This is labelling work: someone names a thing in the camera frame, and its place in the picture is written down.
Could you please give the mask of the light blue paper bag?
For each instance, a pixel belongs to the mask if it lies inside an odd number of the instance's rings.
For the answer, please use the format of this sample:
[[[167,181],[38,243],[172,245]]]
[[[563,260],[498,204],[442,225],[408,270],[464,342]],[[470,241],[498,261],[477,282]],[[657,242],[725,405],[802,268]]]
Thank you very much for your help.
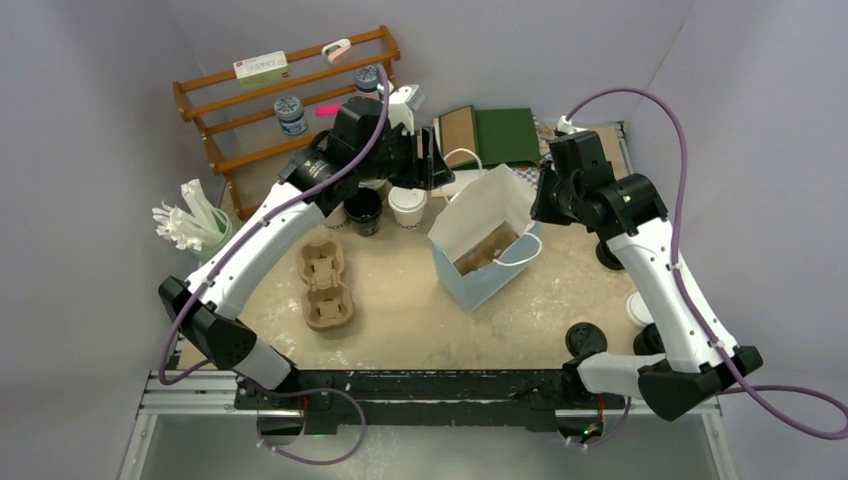
[[[536,190],[499,165],[474,180],[444,207],[428,232],[436,274],[460,307],[471,313],[536,261],[541,224],[530,218]],[[461,276],[453,265],[493,230],[507,226],[519,239],[492,264]]]

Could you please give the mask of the single white paper cup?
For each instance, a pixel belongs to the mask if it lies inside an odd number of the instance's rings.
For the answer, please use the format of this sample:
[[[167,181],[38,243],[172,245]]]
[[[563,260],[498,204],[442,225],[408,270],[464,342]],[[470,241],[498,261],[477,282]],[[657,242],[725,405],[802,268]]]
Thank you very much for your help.
[[[396,203],[389,203],[389,206],[393,212],[395,222],[400,228],[405,230],[414,230],[421,225],[424,218],[424,204],[404,206]]]

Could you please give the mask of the white cup stack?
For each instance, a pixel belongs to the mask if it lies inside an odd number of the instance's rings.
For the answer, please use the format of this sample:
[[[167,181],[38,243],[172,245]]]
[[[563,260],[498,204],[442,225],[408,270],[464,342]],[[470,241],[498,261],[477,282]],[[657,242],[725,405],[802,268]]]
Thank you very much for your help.
[[[349,223],[347,213],[342,205],[336,207],[324,220],[323,224],[330,230],[340,230]]]

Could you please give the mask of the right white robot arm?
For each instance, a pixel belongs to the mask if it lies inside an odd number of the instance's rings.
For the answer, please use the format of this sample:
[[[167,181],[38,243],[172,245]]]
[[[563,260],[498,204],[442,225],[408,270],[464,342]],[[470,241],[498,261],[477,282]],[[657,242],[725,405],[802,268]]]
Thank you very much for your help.
[[[561,392],[576,407],[599,394],[643,400],[672,421],[763,365],[754,346],[741,346],[713,315],[679,250],[653,183],[644,175],[616,178],[592,130],[555,138],[531,208],[533,220],[581,224],[630,275],[657,327],[664,350],[650,356],[579,354],[563,366]]]

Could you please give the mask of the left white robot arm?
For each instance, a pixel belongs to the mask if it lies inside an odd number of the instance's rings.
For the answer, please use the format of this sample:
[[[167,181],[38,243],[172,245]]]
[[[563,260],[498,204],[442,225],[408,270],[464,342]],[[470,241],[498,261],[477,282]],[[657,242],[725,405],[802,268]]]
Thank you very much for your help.
[[[430,191],[454,181],[430,132],[414,124],[419,105],[401,90],[384,100],[345,102],[332,128],[291,158],[262,206],[211,260],[185,280],[169,276],[160,284],[170,336],[183,335],[216,368],[251,379],[272,408],[292,405],[293,363],[238,316],[283,254],[353,198],[361,182]]]

